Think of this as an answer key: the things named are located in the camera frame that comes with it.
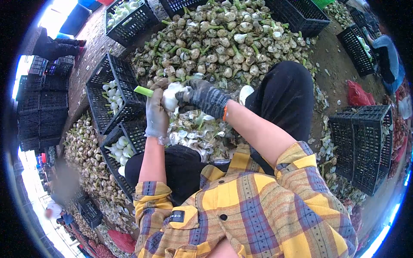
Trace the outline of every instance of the white shirt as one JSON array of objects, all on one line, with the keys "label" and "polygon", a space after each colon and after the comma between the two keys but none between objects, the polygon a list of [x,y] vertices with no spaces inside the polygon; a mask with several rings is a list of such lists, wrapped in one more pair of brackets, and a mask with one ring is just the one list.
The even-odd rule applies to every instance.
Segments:
[{"label": "white shirt", "polygon": [[53,211],[51,217],[52,219],[58,219],[61,217],[60,213],[63,211],[63,208],[59,204],[55,203],[55,201],[49,201],[47,203],[47,208]]}]

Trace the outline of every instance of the clothing label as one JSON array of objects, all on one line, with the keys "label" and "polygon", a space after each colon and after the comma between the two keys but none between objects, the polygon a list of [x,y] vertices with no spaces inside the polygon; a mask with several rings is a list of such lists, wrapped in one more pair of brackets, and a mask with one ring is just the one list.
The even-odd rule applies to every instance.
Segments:
[{"label": "clothing label", "polygon": [[169,222],[183,222],[185,211],[173,211],[169,217]]}]

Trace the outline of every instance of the ground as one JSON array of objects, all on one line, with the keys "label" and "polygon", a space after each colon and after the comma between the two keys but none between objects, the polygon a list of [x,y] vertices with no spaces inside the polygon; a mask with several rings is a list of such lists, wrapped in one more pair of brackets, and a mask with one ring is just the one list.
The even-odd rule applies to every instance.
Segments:
[{"label": "ground", "polygon": [[[112,39],[106,37],[104,23],[102,22],[104,14],[104,7],[100,7],[90,16],[84,28],[76,36],[76,39],[88,40],[88,49],[81,64],[78,68],[73,69],[70,76],[69,117],[64,132],[67,131],[73,122],[88,108],[85,85],[104,54],[112,49],[113,55],[124,58],[134,50],[134,47],[125,49]],[[314,152],[318,151],[318,139],[321,138],[322,116],[332,115],[340,107],[347,106],[346,80],[353,80],[360,83],[366,92],[373,94],[376,102],[382,103],[385,94],[384,87],[377,77],[368,75],[365,78],[360,78],[357,74],[351,59],[336,37],[341,31],[340,25],[336,21],[332,21],[331,24],[320,33],[319,40],[313,48],[314,53],[309,58],[313,66],[315,66],[316,63],[320,65],[320,71],[316,74],[316,82],[320,89],[327,93],[330,105],[322,114],[316,111],[313,113],[311,137],[317,139],[317,141],[311,145]],[[150,34],[149,32],[146,36],[140,38],[135,46],[142,46],[144,40],[147,39]],[[365,201],[365,209],[363,211],[364,226],[358,233],[360,239],[362,239],[373,228],[377,220],[380,219],[382,212],[385,210],[393,194],[394,186],[402,168],[404,168],[404,162],[400,163],[397,175],[391,180],[386,180],[378,189],[376,195],[373,198],[368,197]]]}]

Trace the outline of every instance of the sneaker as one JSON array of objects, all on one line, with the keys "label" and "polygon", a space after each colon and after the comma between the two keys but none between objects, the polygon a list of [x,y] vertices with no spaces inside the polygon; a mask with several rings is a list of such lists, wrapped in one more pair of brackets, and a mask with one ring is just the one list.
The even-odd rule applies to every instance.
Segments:
[{"label": "sneaker", "polygon": [[85,52],[86,52],[86,48],[80,47],[79,54],[75,57],[75,67],[78,67],[80,65],[81,63],[80,61],[82,60]]},{"label": "sneaker", "polygon": [[79,47],[84,47],[87,40],[79,40]]}]

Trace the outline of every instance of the hand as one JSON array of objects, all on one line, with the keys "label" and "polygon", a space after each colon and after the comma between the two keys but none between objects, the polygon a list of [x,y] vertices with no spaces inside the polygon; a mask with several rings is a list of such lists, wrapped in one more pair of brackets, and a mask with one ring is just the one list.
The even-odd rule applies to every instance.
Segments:
[{"label": "hand", "polygon": [[185,84],[190,86],[192,90],[175,94],[179,104],[186,102],[215,118],[222,119],[224,117],[224,108],[230,100],[228,94],[215,88],[206,80],[191,79],[186,81]]},{"label": "hand", "polygon": [[166,88],[167,86],[168,79],[163,78],[150,88],[154,93],[152,97],[148,97],[146,101],[146,137],[166,137],[169,117],[161,105],[161,100],[164,93],[162,88]]}]

